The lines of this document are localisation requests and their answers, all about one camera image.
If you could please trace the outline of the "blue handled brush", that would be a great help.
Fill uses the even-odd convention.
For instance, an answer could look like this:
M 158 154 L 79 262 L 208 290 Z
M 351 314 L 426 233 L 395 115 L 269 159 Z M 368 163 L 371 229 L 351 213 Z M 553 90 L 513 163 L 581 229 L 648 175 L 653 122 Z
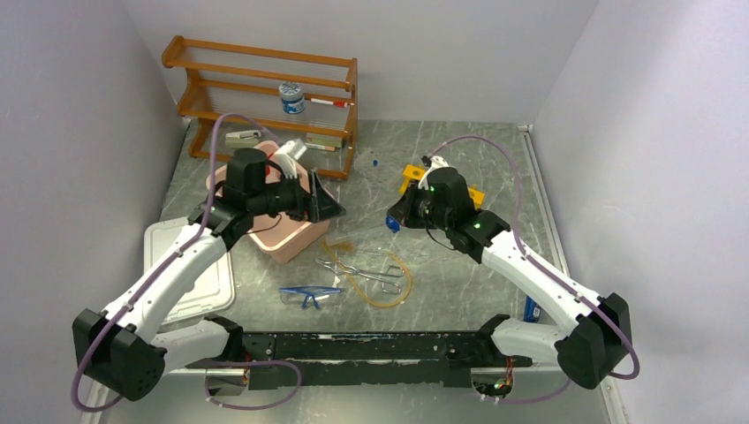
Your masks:
M 392 233 L 398 233 L 401 230 L 400 222 L 393 216 L 386 216 L 385 225 Z

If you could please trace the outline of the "metal crucible tongs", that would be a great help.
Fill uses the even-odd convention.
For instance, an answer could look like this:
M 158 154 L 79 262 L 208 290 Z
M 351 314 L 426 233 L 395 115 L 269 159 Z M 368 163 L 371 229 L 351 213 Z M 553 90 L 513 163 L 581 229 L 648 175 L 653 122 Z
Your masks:
M 398 265 L 389 265 L 385 270 L 376 271 L 346 265 L 340 261 L 326 261 L 323 259 L 315 259 L 314 261 L 336 276 L 361 276 L 367 280 L 377 281 L 380 283 L 382 292 L 384 293 L 395 295 L 402 292 L 402 286 L 396 280 L 405 276 L 405 270 Z

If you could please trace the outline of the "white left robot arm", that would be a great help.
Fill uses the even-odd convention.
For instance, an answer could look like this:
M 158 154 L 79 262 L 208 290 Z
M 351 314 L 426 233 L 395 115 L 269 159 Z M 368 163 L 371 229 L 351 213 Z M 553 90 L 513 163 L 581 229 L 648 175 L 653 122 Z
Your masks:
M 72 323 L 78 368 L 71 398 L 82 412 L 79 385 L 87 376 L 137 401 L 163 375 L 200 361 L 243 367 L 244 331 L 217 315 L 191 327 L 159 331 L 178 301 L 215 262 L 252 228 L 258 216 L 286 216 L 319 223 L 344 216 L 344 207 L 323 188 L 316 171 L 305 178 L 257 148 L 236 151 L 222 182 L 213 182 L 205 202 L 188 217 L 169 251 L 125 293 L 101 311 L 85 309 Z

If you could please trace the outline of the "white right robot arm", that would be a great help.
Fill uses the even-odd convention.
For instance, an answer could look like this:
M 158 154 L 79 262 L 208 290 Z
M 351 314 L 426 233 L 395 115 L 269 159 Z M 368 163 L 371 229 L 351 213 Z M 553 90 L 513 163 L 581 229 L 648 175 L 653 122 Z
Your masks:
M 450 246 L 506 277 L 550 316 L 552 324 L 506 318 L 477 342 L 486 365 L 508 356 L 556 363 L 579 387 L 592 390 L 630 353 L 629 305 L 612 292 L 602 296 L 541 258 L 497 214 L 478 208 L 465 178 L 452 167 L 429 170 L 388 209 L 394 231 L 443 231 Z

